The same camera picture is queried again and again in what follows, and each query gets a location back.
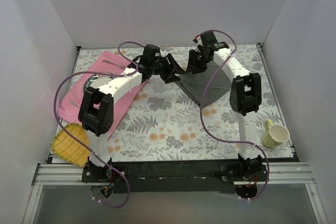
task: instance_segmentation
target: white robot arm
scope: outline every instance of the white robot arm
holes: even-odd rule
[[[179,81],[175,74],[203,72],[210,61],[220,66],[230,54],[228,46],[224,42],[218,43],[213,33],[204,34],[195,42],[197,47],[190,50],[186,71],[180,68],[171,54],[161,57],[159,47],[146,45],[143,55],[133,60],[140,59],[138,73],[111,79],[97,89],[89,87],[85,91],[79,120],[87,130],[90,147],[101,159],[105,162],[110,160],[106,133],[113,123],[113,106],[124,94],[149,79],[152,74],[159,74],[165,83]],[[130,64],[124,74],[133,72],[132,67],[134,66]],[[226,62],[222,70],[232,82],[230,104],[238,118],[240,140],[257,144],[256,113],[261,104],[260,75],[250,73],[234,57]],[[93,107],[94,103],[100,103],[99,110]],[[104,167],[93,155],[89,159],[93,165]],[[261,169],[259,150],[253,145],[241,144],[238,159],[243,163],[244,173],[248,173],[248,176]]]

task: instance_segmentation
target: ceramic mug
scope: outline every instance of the ceramic mug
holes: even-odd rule
[[[271,119],[265,121],[265,134],[263,144],[268,148],[275,148],[289,140],[289,131],[286,127],[273,124]]]

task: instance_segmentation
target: white wall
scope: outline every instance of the white wall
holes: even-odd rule
[[[336,222],[336,0],[286,0],[265,56],[295,148]]]
[[[191,45],[208,29],[239,44],[265,38],[285,0],[51,0],[77,46],[112,47],[125,40]]]
[[[50,0],[0,0],[0,223],[21,223],[76,48]]]

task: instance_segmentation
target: leaf pattern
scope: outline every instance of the leaf pattern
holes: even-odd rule
[[[162,49],[186,67],[191,47]],[[123,51],[130,58],[142,53],[141,48],[123,48]],[[75,72],[87,70],[103,52],[103,49],[81,50]],[[263,95],[257,114],[257,133],[262,146],[264,121],[272,119],[274,123],[282,124],[282,119],[256,46],[239,45],[234,57],[246,69],[261,75]],[[71,85],[78,79],[79,76],[75,76]],[[229,92],[208,106],[203,118],[215,136],[229,141],[239,140],[238,122],[229,104]],[[138,94],[110,137],[109,145],[113,148],[111,158],[114,162],[237,158],[239,151],[235,144],[209,137],[201,126],[199,107],[176,84],[164,84],[159,76],[152,76]],[[263,150],[269,157],[292,157],[289,144]]]
[[[173,137],[173,136],[169,136],[166,139],[166,143],[167,143],[167,146],[169,148],[174,147],[174,148],[178,149],[178,148],[181,148],[183,146],[183,142],[176,140],[175,137]]]
[[[167,110],[170,109],[172,107],[172,102],[171,101],[167,101],[163,98],[157,98],[157,97],[150,97],[148,99],[148,102],[151,105],[149,105],[149,108],[152,111],[157,111],[157,110]]]
[[[127,131],[136,132],[143,134],[144,131],[148,133],[149,129],[152,127],[155,127],[158,123],[156,122],[156,119],[153,120],[153,117],[147,118],[146,116],[142,118],[136,117],[133,122],[131,122],[131,125],[127,127]]]
[[[193,103],[193,100],[186,94],[182,93],[178,95],[176,99],[176,103],[184,104],[184,105],[189,105],[189,104],[191,105]]]

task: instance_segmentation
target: purple cable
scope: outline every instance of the purple cable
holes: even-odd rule
[[[220,139],[220,138],[217,138],[216,136],[214,136],[213,134],[211,134],[211,132],[206,128],[205,126],[205,123],[204,123],[204,120],[203,120],[203,115],[202,115],[202,108],[203,108],[203,104],[204,104],[204,98],[205,98],[205,94],[207,92],[207,90],[209,89],[210,87],[210,84],[211,82],[213,81],[213,79],[215,78],[216,74],[222,69],[222,67],[226,64],[226,62],[232,57],[232,55],[236,52],[237,50],[237,44],[235,43],[235,41],[232,39],[232,37],[223,32],[223,31],[219,31],[219,30],[207,30],[207,31],[204,31],[202,32],[200,35],[204,34],[204,33],[207,33],[207,32],[210,32],[210,31],[216,31],[218,33],[221,33],[221,34],[224,34],[225,36],[227,36],[234,44],[235,46],[235,49],[228,55],[228,57],[226,58],[226,60],[222,63],[222,65],[220,65],[220,67],[216,70],[216,72],[211,76],[209,82],[207,83],[205,89],[204,89],[204,92],[203,92],[203,95],[202,95],[202,99],[201,99],[201,105],[199,106],[200,107],[200,117],[201,117],[201,124],[205,130],[205,132],[211,136],[213,139],[217,140],[217,141],[220,141],[220,142],[223,142],[223,143],[230,143],[230,144],[235,144],[235,143],[239,143],[239,144],[250,144],[250,145],[253,145],[255,146],[257,149],[259,149],[261,151],[261,153],[263,154],[263,156],[265,157],[265,161],[266,161],[266,165],[267,165],[267,174],[266,174],[266,181],[260,191],[260,193],[258,193],[255,197],[251,198],[251,199],[256,199],[258,198],[266,189],[266,186],[267,186],[267,183],[268,183],[268,179],[269,179],[269,162],[268,162],[268,158],[266,156],[266,153],[263,151],[263,149],[252,143],[252,142],[249,142],[249,141],[228,141],[228,140],[223,140],[223,139]]]
[[[58,87],[57,90],[56,90],[55,98],[54,98],[54,116],[55,116],[55,119],[56,119],[56,122],[58,123],[58,125],[59,125],[59,126],[60,126],[60,127],[61,127],[61,128],[68,134],[68,135],[69,135],[69,136],[71,136],[71,137],[72,137],[74,140],[76,140],[80,145],[84,146],[90,153],[92,153],[92,155],[95,156],[100,162],[102,162],[103,164],[105,164],[109,169],[111,169],[111,170],[115,171],[116,173],[118,173],[118,174],[123,178],[123,180],[125,181],[126,186],[127,186],[127,197],[126,197],[126,200],[125,200],[121,205],[114,205],[114,204],[111,204],[111,203],[109,203],[109,202],[107,202],[107,201],[105,201],[105,200],[96,199],[98,202],[102,202],[102,203],[104,203],[104,204],[106,204],[106,205],[108,205],[108,206],[110,206],[110,207],[113,207],[113,208],[121,208],[121,207],[123,207],[123,206],[127,203],[128,199],[130,198],[131,189],[130,189],[130,184],[129,184],[128,180],[126,179],[126,177],[125,177],[120,171],[118,171],[117,169],[115,169],[113,166],[107,164],[107,163],[106,163],[104,160],[102,160],[96,153],[94,153],[93,150],[92,150],[90,147],[88,147],[86,144],[82,143],[78,138],[76,138],[74,135],[72,135],[72,134],[71,134],[71,133],[70,133],[70,132],[69,132],[69,131],[62,125],[62,124],[61,124],[61,121],[60,121],[60,119],[59,119],[59,117],[58,117],[58,114],[57,114],[56,105],[57,105],[58,93],[59,93],[60,89],[62,88],[62,86],[64,85],[64,83],[66,83],[69,79],[71,79],[72,77],[77,76],[77,75],[79,75],[79,74],[83,74],[83,73],[92,73],[92,74],[101,74],[101,75],[111,76],[111,77],[124,77],[124,76],[131,76],[131,75],[137,73],[137,71],[138,71],[138,65],[137,65],[134,61],[128,59],[128,58],[127,58],[127,57],[120,51],[120,47],[123,46],[124,44],[128,44],[128,43],[136,44],[136,45],[138,45],[138,46],[140,46],[140,47],[144,47],[144,46],[141,45],[141,44],[139,44],[139,43],[137,43],[137,42],[133,42],[133,41],[125,41],[125,42],[121,43],[121,44],[118,46],[118,52],[119,52],[119,54],[120,54],[124,59],[128,60],[129,62],[131,62],[131,63],[133,63],[133,64],[135,65],[135,70],[134,70],[133,72],[128,73],[128,74],[125,74],[125,75],[123,75],[123,74],[108,74],[108,73],[104,73],[104,72],[95,72],[95,71],[82,71],[82,72],[74,73],[74,74],[68,76],[67,78],[65,78],[65,79],[62,81],[62,83],[59,85],[59,87]]]

